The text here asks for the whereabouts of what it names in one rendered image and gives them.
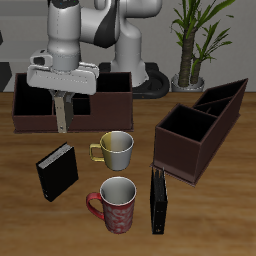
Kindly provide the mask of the thick black book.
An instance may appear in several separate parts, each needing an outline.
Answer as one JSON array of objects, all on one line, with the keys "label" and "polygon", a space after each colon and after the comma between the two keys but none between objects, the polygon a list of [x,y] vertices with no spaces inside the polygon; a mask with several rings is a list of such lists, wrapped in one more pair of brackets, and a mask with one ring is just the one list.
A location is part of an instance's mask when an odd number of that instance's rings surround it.
[{"label": "thick black book", "polygon": [[75,150],[64,143],[36,164],[44,197],[54,201],[78,180]]}]

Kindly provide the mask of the dark brown desk caddy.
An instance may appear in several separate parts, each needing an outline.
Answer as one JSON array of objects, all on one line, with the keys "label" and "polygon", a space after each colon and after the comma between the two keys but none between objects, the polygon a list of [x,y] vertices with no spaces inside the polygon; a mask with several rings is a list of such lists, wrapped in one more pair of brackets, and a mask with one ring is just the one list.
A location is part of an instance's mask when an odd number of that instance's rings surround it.
[{"label": "dark brown desk caddy", "polygon": [[[68,132],[133,130],[133,96],[130,73],[101,73],[94,95],[73,96],[74,117]],[[57,133],[54,100],[43,88],[27,84],[17,73],[12,118],[16,133]]]},{"label": "dark brown desk caddy", "polygon": [[191,107],[177,104],[155,127],[152,167],[196,185],[238,120],[246,85],[212,87]]}]

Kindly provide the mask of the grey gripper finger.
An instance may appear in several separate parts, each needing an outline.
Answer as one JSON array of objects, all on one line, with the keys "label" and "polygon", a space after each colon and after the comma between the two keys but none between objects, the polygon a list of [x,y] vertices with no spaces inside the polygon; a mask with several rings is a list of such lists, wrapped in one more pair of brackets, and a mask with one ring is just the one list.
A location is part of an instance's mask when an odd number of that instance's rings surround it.
[{"label": "grey gripper finger", "polygon": [[67,123],[66,123],[66,113],[65,113],[65,104],[66,104],[65,92],[58,91],[58,90],[51,90],[50,93],[53,97],[54,104],[55,104],[58,132],[66,133]]},{"label": "grey gripper finger", "polygon": [[73,120],[74,112],[73,112],[73,96],[72,92],[67,92],[65,94],[65,122],[66,122],[66,129],[69,129],[71,122]]}]

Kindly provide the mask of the thin black book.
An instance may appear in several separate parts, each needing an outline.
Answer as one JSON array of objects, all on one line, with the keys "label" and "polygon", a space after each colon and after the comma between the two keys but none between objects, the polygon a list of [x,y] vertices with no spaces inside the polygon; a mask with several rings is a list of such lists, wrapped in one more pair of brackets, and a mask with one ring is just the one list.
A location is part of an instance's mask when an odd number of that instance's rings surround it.
[{"label": "thin black book", "polygon": [[165,173],[152,169],[150,189],[151,228],[153,234],[163,234],[165,229],[168,197]]}]

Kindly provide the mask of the yellow and white mug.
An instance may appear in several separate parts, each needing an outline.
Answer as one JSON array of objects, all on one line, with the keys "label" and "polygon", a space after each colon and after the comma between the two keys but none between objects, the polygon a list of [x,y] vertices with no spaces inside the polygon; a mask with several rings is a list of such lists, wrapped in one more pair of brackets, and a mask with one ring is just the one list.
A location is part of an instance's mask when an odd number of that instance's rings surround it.
[{"label": "yellow and white mug", "polygon": [[[104,134],[99,144],[92,143],[89,146],[89,155],[92,161],[104,162],[113,171],[122,171],[130,163],[134,139],[124,131],[111,131]],[[93,149],[102,151],[102,157],[93,155]]]}]

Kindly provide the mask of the red patterned mug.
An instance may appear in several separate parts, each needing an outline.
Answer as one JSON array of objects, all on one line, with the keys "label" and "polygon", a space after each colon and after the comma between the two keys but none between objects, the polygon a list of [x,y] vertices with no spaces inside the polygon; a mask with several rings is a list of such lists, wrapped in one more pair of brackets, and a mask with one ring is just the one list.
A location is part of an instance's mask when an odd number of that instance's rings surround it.
[{"label": "red patterned mug", "polygon": [[111,177],[105,180],[99,193],[86,197],[88,210],[105,222],[114,234],[126,233],[132,226],[137,189],[126,177]]}]

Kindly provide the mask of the green pot plant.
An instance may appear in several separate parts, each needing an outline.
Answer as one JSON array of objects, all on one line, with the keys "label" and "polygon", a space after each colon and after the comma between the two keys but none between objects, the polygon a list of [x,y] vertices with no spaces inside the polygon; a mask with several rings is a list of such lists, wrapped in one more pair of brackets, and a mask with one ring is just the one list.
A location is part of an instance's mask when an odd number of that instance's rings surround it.
[{"label": "green pot plant", "polygon": [[173,92],[202,92],[204,79],[199,76],[201,65],[204,61],[214,60],[212,53],[218,48],[230,45],[231,41],[225,41],[229,28],[223,30],[216,38],[213,38],[219,21],[205,27],[205,24],[224,8],[230,6],[235,0],[217,0],[207,6],[205,10],[200,8],[202,0],[181,0],[182,12],[175,9],[178,19],[172,22],[177,24],[180,32],[175,31],[181,47],[181,62],[179,72],[171,79]]}]

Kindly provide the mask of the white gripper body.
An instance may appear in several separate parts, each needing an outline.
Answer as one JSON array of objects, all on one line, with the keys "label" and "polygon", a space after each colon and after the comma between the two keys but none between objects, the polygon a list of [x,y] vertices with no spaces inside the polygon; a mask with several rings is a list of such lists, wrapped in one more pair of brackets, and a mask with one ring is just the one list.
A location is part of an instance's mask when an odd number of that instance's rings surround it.
[{"label": "white gripper body", "polygon": [[31,87],[94,95],[98,77],[99,68],[84,62],[80,62],[79,67],[70,72],[55,72],[50,67],[30,65],[27,84]]}]

